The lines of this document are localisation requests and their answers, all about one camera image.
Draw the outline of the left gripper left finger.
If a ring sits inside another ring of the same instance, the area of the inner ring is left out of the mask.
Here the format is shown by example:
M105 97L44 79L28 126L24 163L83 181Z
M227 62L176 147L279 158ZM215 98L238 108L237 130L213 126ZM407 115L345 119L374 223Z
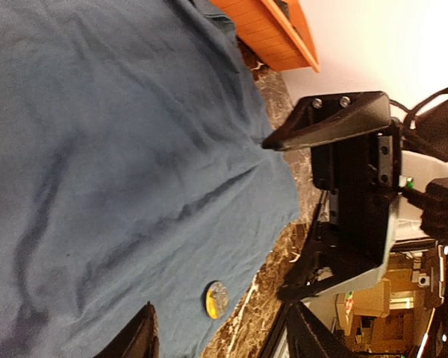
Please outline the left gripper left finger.
M146 305L102 351L103 357L158 358L158 316L155 307Z

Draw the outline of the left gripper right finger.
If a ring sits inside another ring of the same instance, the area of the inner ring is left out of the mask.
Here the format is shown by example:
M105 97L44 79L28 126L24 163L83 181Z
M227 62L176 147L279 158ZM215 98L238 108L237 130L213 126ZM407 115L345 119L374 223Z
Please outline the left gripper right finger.
M286 317L290 357L351 358L351 352L302 302L291 304Z

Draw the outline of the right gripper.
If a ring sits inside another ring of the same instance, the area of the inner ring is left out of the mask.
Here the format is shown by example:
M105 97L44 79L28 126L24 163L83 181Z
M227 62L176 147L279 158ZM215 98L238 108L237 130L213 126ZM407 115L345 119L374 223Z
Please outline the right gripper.
M385 92L308 96L262 142L274 151L312 148L313 183L337 202L328 222L312 223L277 292L280 301L343 289L384 262L402 161L400 130L390 125Z

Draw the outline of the round yellow grey brooch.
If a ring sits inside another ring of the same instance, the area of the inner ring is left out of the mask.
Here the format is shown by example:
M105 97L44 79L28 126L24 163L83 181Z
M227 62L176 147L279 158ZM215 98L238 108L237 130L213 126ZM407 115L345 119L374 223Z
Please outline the round yellow grey brooch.
M218 320L225 315L228 301L228 290L221 281L215 280L207 285L204 292L204 308L211 319Z

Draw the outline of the blue t-shirt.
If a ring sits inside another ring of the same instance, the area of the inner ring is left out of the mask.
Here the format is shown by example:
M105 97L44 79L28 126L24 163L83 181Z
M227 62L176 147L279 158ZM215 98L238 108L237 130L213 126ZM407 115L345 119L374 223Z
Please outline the blue t-shirt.
M120 357L146 305L199 357L296 184L209 1L0 1L0 357Z

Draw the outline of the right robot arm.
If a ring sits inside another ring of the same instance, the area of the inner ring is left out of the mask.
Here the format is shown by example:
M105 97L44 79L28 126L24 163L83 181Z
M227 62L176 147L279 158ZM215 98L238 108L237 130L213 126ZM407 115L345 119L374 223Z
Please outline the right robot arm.
M348 92L301 98L263 148L309 148L314 186L321 192L301 256L284 278L286 304L374 286L385 273L399 205L421 210L421 229L448 245L448 177L418 190L402 173L402 153L448 164L448 148L431 143L448 131L447 100L429 111L419 131L417 110L403 121L391 115L385 92Z

